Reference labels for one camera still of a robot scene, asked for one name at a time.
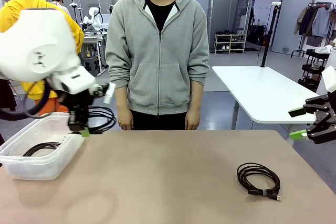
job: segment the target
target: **hoodie pocket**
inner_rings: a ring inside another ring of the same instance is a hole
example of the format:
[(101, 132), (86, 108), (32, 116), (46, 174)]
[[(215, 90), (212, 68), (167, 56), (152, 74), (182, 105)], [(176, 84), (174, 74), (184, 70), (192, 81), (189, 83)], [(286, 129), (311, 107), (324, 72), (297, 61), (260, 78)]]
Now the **hoodie pocket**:
[(180, 106), (190, 101), (190, 81), (182, 77), (179, 64), (161, 65), (160, 106)]
[(129, 101), (141, 106), (157, 105), (157, 75), (156, 64), (140, 64), (129, 81)]

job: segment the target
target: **clear plastic bin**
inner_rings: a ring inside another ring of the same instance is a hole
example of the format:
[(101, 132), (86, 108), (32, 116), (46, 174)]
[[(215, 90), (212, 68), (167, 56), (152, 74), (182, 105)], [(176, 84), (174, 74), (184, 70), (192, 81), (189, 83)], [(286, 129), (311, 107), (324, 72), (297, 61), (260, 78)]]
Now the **clear plastic bin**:
[[(72, 159), (84, 137), (69, 134), (68, 113), (53, 113), (35, 120), (0, 147), (0, 163), (16, 179), (53, 180)], [(59, 142), (56, 150), (40, 150), (33, 157), (23, 154), (39, 143)]]

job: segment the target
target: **brown table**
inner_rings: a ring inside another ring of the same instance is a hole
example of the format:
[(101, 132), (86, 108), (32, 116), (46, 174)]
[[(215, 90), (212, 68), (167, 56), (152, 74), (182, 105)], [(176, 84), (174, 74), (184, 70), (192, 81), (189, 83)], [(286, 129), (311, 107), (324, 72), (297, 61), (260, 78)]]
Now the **brown table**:
[[(247, 195), (236, 179), (245, 162), (278, 174), (282, 202)], [(273, 131), (112, 131), (86, 139), (54, 181), (0, 169), (0, 199), (5, 224), (336, 222), (334, 193)]]

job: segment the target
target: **orange pants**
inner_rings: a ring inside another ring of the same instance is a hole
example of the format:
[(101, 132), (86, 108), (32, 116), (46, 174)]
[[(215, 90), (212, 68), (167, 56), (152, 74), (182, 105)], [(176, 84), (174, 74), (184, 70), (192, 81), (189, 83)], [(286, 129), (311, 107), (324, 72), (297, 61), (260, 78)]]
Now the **orange pants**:
[(55, 108), (55, 112), (69, 112), (67, 107), (59, 105), (57, 98), (49, 98), (46, 105), (44, 105), (44, 107), (38, 112), (38, 115), (50, 113), (54, 111)]

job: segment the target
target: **white door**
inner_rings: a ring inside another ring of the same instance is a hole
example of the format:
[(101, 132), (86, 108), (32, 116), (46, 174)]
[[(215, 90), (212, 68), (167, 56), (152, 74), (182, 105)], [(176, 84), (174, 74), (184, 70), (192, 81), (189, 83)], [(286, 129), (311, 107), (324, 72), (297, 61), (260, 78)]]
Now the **white door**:
[(290, 55), (299, 49), (301, 36), (294, 34), (294, 29), (300, 13), (310, 2), (314, 0), (282, 0), (272, 52)]

